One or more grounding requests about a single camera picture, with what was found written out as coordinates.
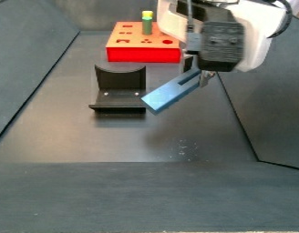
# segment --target red block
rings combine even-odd
[[[105,46],[108,61],[179,63],[180,41],[160,32],[156,22],[152,32],[143,34],[143,22],[117,22]]]

